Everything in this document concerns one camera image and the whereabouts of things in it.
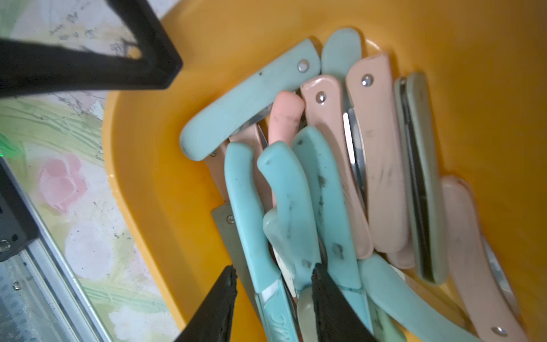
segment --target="pink knife handle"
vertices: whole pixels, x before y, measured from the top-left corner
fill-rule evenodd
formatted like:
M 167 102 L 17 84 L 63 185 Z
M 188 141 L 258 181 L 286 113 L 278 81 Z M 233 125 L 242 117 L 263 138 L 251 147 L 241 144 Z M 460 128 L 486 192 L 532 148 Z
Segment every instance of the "pink knife handle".
M 363 85 L 364 80 L 370 85 Z M 406 245 L 410 228 L 388 56 L 373 56 L 355 63 L 348 72 L 346 85 L 363 138 L 366 203 L 374 247 L 379 252 L 397 252 Z
M 401 270 L 408 270 L 416 266 L 414 260 L 414 246 L 412 240 L 409 239 L 402 250 L 393 253 L 387 253 L 387 260 L 393 266 Z
M 281 91 L 275 98 L 270 111 L 268 124 L 268 144 L 284 141 L 287 145 L 293 142 L 300 119 L 304 112 L 304 100 L 290 91 Z M 272 195 L 273 206 L 276 206 L 275 196 Z
M 321 75 L 304 83 L 300 87 L 300 91 L 306 102 L 308 125 L 315 126 L 321 132 L 333 151 L 344 189 L 357 258 L 368 258 L 372 254 L 374 246 L 370 236 L 369 223 L 357 193 L 348 159 L 342 118 L 342 86 L 336 78 Z M 320 93 L 324 93 L 323 102 L 318 100 Z
M 228 140 L 223 142 L 215 151 L 213 151 L 213 153 L 211 153 L 211 155 L 203 160 L 205 165 L 209 168 L 214 185 L 217 186 L 220 196 L 222 196 L 222 199 L 226 203 L 230 202 L 224 177 L 224 157 L 226 156 L 226 147 L 228 147 L 228 143 Z
M 479 217 L 467 184 L 454 176 L 441 180 L 446 206 L 448 261 L 460 297 L 484 342 L 528 341 L 505 302 L 482 243 Z M 506 337 L 494 330 L 503 329 Z
M 264 212 L 273 208 L 272 204 L 272 190 L 270 185 L 266 181 L 266 178 L 258 170 L 257 160 L 258 157 L 264 151 L 262 146 L 262 140 L 260 138 L 260 132 L 257 124 L 251 125 L 238 133 L 235 133 L 230 138 L 230 142 L 242 142 L 249 145 L 253 149 L 254 161 L 253 161 L 253 178 L 254 185 L 257 187 L 258 195 L 264 206 Z

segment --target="mint green knife handle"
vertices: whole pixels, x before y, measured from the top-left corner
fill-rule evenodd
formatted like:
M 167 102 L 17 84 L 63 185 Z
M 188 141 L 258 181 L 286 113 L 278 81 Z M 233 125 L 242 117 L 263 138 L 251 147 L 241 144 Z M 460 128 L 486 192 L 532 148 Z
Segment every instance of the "mint green knife handle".
M 264 233 L 280 256 L 287 256 L 283 262 L 289 271 L 294 270 L 294 288 L 299 295 L 311 285 L 313 269 L 321 262 L 306 175 L 294 152 L 282 141 L 268 146 L 257 164 L 277 199 L 278 224 L 270 226 L 277 229 Z
M 378 254 L 358 264 L 370 299 L 423 342 L 480 342 L 429 306 Z
M 405 334 L 393 323 L 391 318 L 380 309 L 370 298 L 369 302 L 370 317 L 373 321 L 374 337 L 379 342 L 406 342 Z
M 255 295 L 255 300 L 260 308 L 260 319 L 268 342 L 299 342 L 292 307 L 281 276 L 268 291 Z
M 224 177 L 237 232 L 256 293 L 277 281 L 281 271 L 274 263 L 262 224 L 264 209 L 253 181 L 253 149 L 233 142 L 226 149 Z
M 331 34 L 321 51 L 321 73 L 334 76 L 340 81 L 344 111 L 351 107 L 346 91 L 346 76 L 350 68 L 361 58 L 361 36 L 352 28 L 342 28 Z
M 307 69 L 299 68 L 301 60 L 308 62 Z M 182 152 L 191 160 L 204 160 L 280 91 L 299 89 L 320 71 L 317 50 L 306 39 L 191 118 L 179 138 Z
M 281 271 L 262 230 L 264 209 L 253 181 L 253 149 L 243 143 L 229 144 L 224 175 L 266 337 L 269 342 L 298 342 Z
M 329 143 L 317 128 L 308 126 L 298 132 L 292 145 L 306 174 L 317 231 L 327 252 L 329 275 L 342 288 L 353 311 L 371 330 L 368 301 L 360 293 L 362 285 L 342 181 Z

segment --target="yellow plastic bowl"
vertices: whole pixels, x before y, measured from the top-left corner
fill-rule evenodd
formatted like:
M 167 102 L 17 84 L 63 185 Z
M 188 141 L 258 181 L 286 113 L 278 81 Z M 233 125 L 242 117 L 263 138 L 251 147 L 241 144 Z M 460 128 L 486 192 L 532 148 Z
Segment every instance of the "yellow plastic bowl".
M 473 187 L 484 234 L 531 341 L 547 335 L 547 6 L 543 0 L 185 0 L 163 20 L 184 60 L 165 91 L 112 92 L 110 184 L 179 326 L 230 264 L 210 215 L 223 203 L 178 137 L 213 100 L 307 37 L 358 29 L 394 77 L 427 74 L 443 174 Z M 243 289 L 233 341 L 265 340 Z

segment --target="floral tablecloth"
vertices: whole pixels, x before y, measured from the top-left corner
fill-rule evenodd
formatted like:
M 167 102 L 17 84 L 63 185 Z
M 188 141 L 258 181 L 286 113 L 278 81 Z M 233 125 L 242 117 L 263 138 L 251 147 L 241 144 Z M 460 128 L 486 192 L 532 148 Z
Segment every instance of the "floral tablecloth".
M 149 0 L 163 16 L 177 0 Z M 124 55 L 132 34 L 104 0 L 1 0 L 0 37 Z M 29 193 L 116 341 L 178 328 L 118 210 L 104 169 L 106 91 L 0 100 L 0 153 Z

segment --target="metal rivet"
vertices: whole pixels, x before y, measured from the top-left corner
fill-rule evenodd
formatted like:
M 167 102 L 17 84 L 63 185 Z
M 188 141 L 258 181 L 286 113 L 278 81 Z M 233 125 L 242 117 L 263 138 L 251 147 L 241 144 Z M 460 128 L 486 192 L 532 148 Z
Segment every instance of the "metal rivet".
M 8 251 L 11 248 L 11 244 L 8 240 L 0 241 L 0 252 Z
M 327 95 L 325 94 L 324 91 L 318 92 L 317 95 L 315 96 L 315 100 L 317 101 L 317 103 L 320 103 L 320 104 L 325 103 L 326 99 L 327 99 Z
M 371 85 L 374 83 L 374 77 L 373 77 L 371 74 L 366 74 L 366 75 L 363 76 L 363 78 L 361 79 L 361 83 L 362 83 L 364 86 L 371 86 Z
M 494 332 L 494 334 L 499 336 L 506 337 L 508 335 L 507 332 L 500 327 L 492 327 L 492 331 Z
M 309 68 L 310 62 L 308 62 L 307 60 L 300 60 L 298 62 L 298 71 L 300 71 L 301 73 L 305 73 L 306 71 L 308 71 Z

